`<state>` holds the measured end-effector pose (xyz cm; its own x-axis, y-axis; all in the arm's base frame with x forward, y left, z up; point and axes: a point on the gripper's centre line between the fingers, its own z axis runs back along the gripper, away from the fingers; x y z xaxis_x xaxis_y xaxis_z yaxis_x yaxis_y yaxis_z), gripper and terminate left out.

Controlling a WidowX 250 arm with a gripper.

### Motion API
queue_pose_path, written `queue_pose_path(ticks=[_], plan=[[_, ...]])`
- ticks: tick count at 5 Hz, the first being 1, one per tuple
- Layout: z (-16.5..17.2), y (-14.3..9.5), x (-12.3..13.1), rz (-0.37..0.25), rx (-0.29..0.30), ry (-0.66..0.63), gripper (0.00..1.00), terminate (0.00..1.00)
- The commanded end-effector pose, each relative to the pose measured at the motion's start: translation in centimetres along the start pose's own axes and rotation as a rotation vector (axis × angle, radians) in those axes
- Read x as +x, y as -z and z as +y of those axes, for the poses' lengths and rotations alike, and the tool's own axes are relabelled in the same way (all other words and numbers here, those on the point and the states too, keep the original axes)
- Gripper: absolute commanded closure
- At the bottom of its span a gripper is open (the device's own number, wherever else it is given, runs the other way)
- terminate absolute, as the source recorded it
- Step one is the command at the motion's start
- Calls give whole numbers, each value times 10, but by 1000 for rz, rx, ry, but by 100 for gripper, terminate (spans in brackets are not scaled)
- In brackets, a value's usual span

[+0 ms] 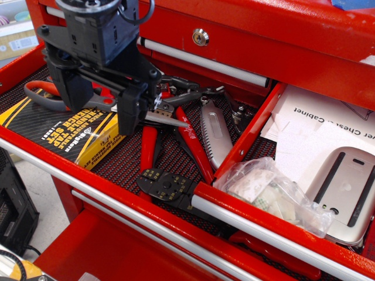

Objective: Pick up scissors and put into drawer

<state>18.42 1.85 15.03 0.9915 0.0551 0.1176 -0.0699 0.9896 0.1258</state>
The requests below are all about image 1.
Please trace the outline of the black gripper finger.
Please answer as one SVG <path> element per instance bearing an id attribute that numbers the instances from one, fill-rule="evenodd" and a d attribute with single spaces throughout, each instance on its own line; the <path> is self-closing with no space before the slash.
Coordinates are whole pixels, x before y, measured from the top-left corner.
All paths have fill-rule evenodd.
<path id="1" fill-rule="evenodd" d="M 91 81 L 79 76 L 80 67 L 75 60 L 53 61 L 46 59 L 50 76 L 62 100 L 73 112 L 79 112 L 93 96 Z"/>
<path id="2" fill-rule="evenodd" d="M 118 129 L 120 135 L 132 135 L 138 123 L 155 107 L 155 83 L 125 78 L 117 95 Z"/>

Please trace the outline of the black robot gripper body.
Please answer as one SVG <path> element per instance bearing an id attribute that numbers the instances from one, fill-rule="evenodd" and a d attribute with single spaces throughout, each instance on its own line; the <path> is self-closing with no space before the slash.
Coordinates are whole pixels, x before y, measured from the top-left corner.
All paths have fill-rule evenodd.
<path id="1" fill-rule="evenodd" d="M 46 61 L 58 88 L 91 86 L 94 81 L 132 79 L 154 88 L 161 73 L 137 48 L 139 26 L 155 3 L 139 16 L 138 1 L 57 1 L 65 26 L 41 25 Z"/>

